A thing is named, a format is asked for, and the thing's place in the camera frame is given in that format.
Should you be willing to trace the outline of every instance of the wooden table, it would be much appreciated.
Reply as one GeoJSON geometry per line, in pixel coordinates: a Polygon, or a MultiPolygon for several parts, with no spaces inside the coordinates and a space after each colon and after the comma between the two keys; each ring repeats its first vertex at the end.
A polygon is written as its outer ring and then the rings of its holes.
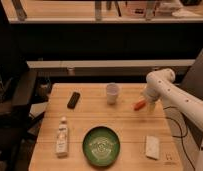
{"type": "Polygon", "coordinates": [[[37,143],[33,152],[30,171],[179,171],[182,164],[171,136],[160,102],[153,111],[147,107],[133,110],[144,84],[119,84],[117,104],[108,105],[106,84],[76,83],[55,84],[49,98],[37,143]],[[73,91],[81,93],[74,110],[67,108],[73,91]],[[55,155],[56,132],[62,116],[67,117],[69,127],[69,155],[59,159],[55,155]],[[119,136],[121,150],[111,167],[92,167],[82,152],[85,134],[93,127],[107,126],[119,136]],[[145,156],[145,136],[160,139],[160,159],[145,156]]]}

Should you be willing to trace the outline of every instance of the chair armrest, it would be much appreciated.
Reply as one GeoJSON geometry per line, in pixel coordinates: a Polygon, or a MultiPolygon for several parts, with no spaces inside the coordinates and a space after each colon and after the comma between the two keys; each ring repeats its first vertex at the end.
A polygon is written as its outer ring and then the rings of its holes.
{"type": "Polygon", "coordinates": [[[13,107],[30,104],[36,85],[36,78],[37,71],[35,70],[29,70],[21,76],[13,95],[13,107]]]}

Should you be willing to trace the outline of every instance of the black remote control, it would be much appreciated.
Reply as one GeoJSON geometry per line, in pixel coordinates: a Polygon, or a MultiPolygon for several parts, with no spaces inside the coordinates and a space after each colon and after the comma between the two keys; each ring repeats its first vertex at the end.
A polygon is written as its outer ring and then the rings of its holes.
{"type": "Polygon", "coordinates": [[[80,93],[78,92],[73,92],[68,104],[67,104],[67,107],[70,108],[70,109],[74,109],[75,106],[76,106],[76,103],[78,102],[79,100],[79,97],[80,97],[80,93]]]}

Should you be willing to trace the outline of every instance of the bottle cap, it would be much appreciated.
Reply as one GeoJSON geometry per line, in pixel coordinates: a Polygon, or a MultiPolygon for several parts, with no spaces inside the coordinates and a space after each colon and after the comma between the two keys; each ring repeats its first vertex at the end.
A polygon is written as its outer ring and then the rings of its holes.
{"type": "Polygon", "coordinates": [[[67,119],[66,119],[65,116],[63,116],[63,117],[61,118],[61,123],[66,123],[66,122],[67,122],[67,119]]]}

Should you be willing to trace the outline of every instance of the dark background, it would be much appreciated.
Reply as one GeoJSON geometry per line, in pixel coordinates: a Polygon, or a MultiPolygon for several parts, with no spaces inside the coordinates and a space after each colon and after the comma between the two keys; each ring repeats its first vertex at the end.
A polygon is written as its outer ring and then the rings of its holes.
{"type": "Polygon", "coordinates": [[[195,59],[203,23],[11,24],[27,60],[195,59]]]}

